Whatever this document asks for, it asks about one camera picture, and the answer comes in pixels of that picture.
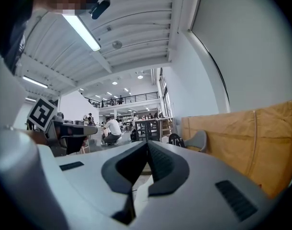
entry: black metal railing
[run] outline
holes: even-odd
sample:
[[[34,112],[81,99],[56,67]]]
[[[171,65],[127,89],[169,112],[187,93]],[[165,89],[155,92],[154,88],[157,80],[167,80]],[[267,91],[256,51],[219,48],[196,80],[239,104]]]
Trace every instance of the black metal railing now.
[[[110,99],[107,101],[102,100],[101,102],[85,97],[85,99],[87,99],[89,103],[92,104],[96,108],[103,108],[103,107],[108,107],[108,106],[122,105],[122,104],[134,103],[134,102],[142,102],[142,101],[154,100],[158,98],[159,98],[158,92],[131,95],[131,96],[126,96],[126,97],[117,98],[117,99]]]

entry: fluorescent ceiling light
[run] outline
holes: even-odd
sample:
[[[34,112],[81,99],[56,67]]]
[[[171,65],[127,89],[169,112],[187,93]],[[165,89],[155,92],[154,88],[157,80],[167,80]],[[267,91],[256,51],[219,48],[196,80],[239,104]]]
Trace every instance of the fluorescent ceiling light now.
[[[48,85],[42,84],[42,83],[40,83],[40,82],[38,82],[38,81],[35,81],[35,80],[31,79],[31,78],[28,78],[28,77],[26,77],[26,76],[23,76],[22,79],[25,79],[25,80],[27,80],[27,81],[29,81],[29,82],[31,82],[31,83],[37,84],[37,85],[39,85],[39,86],[41,86],[41,87],[43,87],[43,88],[46,88],[46,89],[48,88]]]
[[[93,35],[87,30],[82,21],[73,15],[64,15],[67,22],[76,30],[76,32],[82,37],[82,39],[90,46],[93,51],[100,50],[100,45],[97,43]]]
[[[31,101],[31,102],[36,102],[36,100],[34,99],[30,99],[30,98],[25,98],[27,101]]]

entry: man in white shirt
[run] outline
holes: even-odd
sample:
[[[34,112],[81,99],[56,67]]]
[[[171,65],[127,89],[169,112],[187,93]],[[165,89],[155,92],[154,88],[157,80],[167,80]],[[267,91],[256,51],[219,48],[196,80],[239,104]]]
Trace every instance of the man in white shirt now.
[[[118,143],[118,139],[122,136],[121,129],[119,128],[119,124],[116,120],[108,118],[107,124],[103,127],[103,129],[109,128],[111,134],[103,139],[106,143],[114,143],[116,145]]]

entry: chair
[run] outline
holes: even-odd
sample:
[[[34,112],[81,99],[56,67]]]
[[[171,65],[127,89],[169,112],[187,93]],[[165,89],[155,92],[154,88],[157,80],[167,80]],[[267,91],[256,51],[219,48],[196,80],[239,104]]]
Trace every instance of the chair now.
[[[204,130],[199,130],[189,140],[184,141],[185,147],[196,147],[200,148],[199,152],[205,153],[207,151],[207,133]]]

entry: black vent slot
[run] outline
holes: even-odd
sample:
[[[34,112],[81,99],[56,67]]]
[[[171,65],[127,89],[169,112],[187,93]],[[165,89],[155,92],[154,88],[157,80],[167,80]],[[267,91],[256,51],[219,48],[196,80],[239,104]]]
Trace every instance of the black vent slot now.
[[[215,186],[240,221],[257,212],[257,208],[230,181],[221,181]]]

